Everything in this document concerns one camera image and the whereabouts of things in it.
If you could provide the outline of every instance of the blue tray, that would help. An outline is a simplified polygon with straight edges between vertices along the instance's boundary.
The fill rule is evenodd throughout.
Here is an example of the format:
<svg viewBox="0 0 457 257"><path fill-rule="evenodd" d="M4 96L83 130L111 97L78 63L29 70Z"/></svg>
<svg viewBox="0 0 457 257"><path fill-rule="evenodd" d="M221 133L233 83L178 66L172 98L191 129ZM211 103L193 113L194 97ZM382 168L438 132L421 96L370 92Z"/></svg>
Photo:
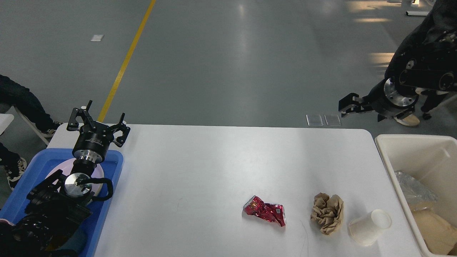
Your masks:
<svg viewBox="0 0 457 257"><path fill-rule="evenodd" d="M27 200L27 194L32 188L43 181L53 168L63 161L73 158L71 151L71 149L49 148L37 153L2 210L0 210L0 218L9 220L14 224L20 221L25 216L25 207L30 202ZM105 161L101 163L105 177L111 179L113 182L114 190L116 190L117 181L121 175L123 159L120 152L109 150L106 154ZM103 186L100 196L106 194L106 186ZM80 226L80 229L87 235L87 243L84 250L79 254L80 257L94 256L110 204L111 199L105 202L92 202L87 206L93 214Z"/></svg>

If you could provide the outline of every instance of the yellow floor line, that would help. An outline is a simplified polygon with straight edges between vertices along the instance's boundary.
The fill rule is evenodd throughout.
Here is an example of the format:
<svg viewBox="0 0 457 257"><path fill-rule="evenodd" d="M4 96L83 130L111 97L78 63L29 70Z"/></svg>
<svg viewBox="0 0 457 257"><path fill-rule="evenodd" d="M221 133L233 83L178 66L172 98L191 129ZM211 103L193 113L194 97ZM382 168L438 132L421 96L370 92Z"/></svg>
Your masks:
<svg viewBox="0 0 457 257"><path fill-rule="evenodd" d="M141 33L143 32L144 26L146 25L146 22L148 21L149 15L152 11L152 7L154 7L154 4L155 4L155 0L151 0L148 10L146 11L146 14L143 17L143 20L141 21L140 27L138 28L137 34L135 35L135 38L133 39L133 42L130 45L130 49L127 52L127 56L125 57L124 62L122 63L121 69L119 70L119 73L117 74L116 80L114 81L114 84L110 90L110 93L108 94L108 98L106 99L105 104L103 105L103 108L100 111L100 115L97 118L98 122L103 122L103 120L105 119L106 113L108 112L108 109L110 108L111 102L113 101L117 88L119 87L119 84L121 83L122 76L124 76L124 72L127 68L130 58L132 57L133 52L135 51L135 47L137 46L138 40L140 39Z"/></svg>

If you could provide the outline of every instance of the red snack wrapper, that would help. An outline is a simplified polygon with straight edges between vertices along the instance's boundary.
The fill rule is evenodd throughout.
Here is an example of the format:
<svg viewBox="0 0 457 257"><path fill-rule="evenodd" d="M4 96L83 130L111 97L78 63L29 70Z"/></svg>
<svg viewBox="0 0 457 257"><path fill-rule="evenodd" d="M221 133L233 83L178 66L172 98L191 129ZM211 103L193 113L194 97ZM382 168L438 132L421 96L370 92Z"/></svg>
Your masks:
<svg viewBox="0 0 457 257"><path fill-rule="evenodd" d="M258 196L253 196L244 206L247 215L254 215L269 222L277 222L281 227L286 225L284 208L281 204L264 203Z"/></svg>

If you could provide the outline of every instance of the clear plastic tile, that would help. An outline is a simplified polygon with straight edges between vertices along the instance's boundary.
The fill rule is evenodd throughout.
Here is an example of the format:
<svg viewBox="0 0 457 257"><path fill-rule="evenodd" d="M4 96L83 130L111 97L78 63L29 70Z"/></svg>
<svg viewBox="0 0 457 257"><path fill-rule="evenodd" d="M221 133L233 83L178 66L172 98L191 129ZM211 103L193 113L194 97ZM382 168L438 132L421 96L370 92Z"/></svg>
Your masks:
<svg viewBox="0 0 457 257"><path fill-rule="evenodd" d="M329 126L339 127L341 126L341 121L339 115L331 114L331 115L324 115L325 122Z"/></svg>
<svg viewBox="0 0 457 257"><path fill-rule="evenodd" d="M319 114L306 114L306 120L308 121L308 126L322 127L324 125Z"/></svg>
<svg viewBox="0 0 457 257"><path fill-rule="evenodd" d="M98 42L98 41L101 41L101 39L103 38L103 35L94 35L91 39L92 42Z"/></svg>

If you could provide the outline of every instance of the black pants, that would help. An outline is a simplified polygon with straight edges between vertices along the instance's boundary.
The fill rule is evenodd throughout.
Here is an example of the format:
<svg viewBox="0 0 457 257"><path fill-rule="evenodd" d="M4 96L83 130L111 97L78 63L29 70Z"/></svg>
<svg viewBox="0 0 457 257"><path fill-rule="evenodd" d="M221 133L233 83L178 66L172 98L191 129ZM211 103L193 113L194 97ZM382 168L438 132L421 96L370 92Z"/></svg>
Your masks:
<svg viewBox="0 0 457 257"><path fill-rule="evenodd" d="M19 155L10 152L2 143L0 143L0 165L13 166L17 165Z"/></svg>
<svg viewBox="0 0 457 257"><path fill-rule="evenodd" d="M0 75L0 102L16 105L21 113L35 123L40 131L53 128L53 120L44 111L37 97L28 88L2 75Z"/></svg>
<svg viewBox="0 0 457 257"><path fill-rule="evenodd" d="M429 112L431 109L437 107L446 97L447 94L437 95L436 91L430 91L427 95L424 105L420 108L423 112Z"/></svg>

